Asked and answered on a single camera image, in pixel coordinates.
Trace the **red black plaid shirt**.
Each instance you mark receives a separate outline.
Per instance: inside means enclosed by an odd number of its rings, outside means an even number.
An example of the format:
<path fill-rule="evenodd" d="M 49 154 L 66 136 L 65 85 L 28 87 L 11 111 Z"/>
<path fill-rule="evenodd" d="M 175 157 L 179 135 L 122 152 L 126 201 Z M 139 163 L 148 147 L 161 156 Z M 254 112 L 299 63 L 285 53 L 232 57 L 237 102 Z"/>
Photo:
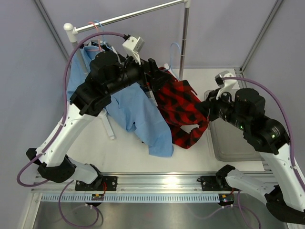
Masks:
<path fill-rule="evenodd" d="M 189 149 L 208 127 L 207 118 L 195 107 L 201 101 L 187 80 L 178 80 L 163 67 L 159 70 L 170 78 L 153 92 L 157 107 L 170 128 L 172 143 Z"/>

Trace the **light blue shirt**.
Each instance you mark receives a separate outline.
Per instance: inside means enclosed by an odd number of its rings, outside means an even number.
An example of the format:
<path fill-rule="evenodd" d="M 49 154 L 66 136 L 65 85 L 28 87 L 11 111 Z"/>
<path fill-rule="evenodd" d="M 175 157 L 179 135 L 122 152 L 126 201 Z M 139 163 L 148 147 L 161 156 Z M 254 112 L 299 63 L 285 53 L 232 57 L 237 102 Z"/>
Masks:
<path fill-rule="evenodd" d="M 88 72 L 90 62 L 98 52 L 94 46 L 81 49 Z M 78 57 L 71 60 L 71 73 L 66 95 L 81 115 L 97 116 L 102 109 L 127 132 L 134 132 L 148 146 L 149 154 L 171 157 L 174 147 L 169 126 L 156 105 L 147 97 L 138 83 L 134 83 L 110 96 L 103 95 L 83 75 Z"/>

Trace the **black white plaid shirt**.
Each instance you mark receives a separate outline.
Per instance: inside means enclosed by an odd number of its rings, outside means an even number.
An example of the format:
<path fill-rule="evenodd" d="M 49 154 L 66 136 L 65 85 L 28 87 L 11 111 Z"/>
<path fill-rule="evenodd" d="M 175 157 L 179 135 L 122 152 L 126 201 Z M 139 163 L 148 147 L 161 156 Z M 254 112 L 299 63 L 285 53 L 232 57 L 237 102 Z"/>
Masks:
<path fill-rule="evenodd" d="M 120 83 L 120 74 L 123 63 L 127 58 L 132 57 L 128 55 L 124 57 L 114 48 L 97 54 L 90 62 L 90 73 L 86 80 L 93 83 L 93 86 L 106 96 L 123 90 L 126 87 L 123 87 Z M 150 99 L 153 97 L 149 84 L 146 87 L 142 85 L 140 87 Z"/>

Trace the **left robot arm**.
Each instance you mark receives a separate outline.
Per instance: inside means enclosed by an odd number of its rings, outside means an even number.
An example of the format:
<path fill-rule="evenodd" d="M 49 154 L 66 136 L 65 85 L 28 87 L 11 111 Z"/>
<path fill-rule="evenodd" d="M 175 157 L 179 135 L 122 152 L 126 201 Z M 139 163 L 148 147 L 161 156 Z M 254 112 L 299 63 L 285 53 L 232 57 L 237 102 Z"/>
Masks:
<path fill-rule="evenodd" d="M 134 132 L 152 156 L 171 157 L 171 131 L 157 107 L 143 91 L 156 92 L 170 79 L 154 59 L 147 61 L 114 52 L 101 52 L 90 62 L 90 73 L 71 97 L 58 126 L 38 148 L 26 152 L 47 181 L 79 181 L 86 190 L 98 190 L 104 177 L 97 167 L 71 159 L 67 151 L 83 129 L 106 111 L 122 128 Z"/>

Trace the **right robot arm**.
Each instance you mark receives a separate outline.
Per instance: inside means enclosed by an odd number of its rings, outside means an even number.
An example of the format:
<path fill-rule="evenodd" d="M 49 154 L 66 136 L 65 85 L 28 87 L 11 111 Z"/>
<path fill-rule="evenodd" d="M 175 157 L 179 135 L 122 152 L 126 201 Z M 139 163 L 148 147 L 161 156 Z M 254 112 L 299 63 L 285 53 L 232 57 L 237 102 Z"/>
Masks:
<path fill-rule="evenodd" d="M 209 92 L 196 104 L 210 122 L 221 118 L 242 131 L 244 139 L 270 166 L 277 185 L 245 175 L 231 165 L 216 172 L 220 189 L 235 188 L 261 201 L 268 211 L 285 223 L 305 223 L 305 192 L 293 171 L 291 141 L 284 126 L 265 115 L 265 99 L 255 89 L 239 89 L 232 98 L 228 92 L 217 98 L 218 90 Z"/>

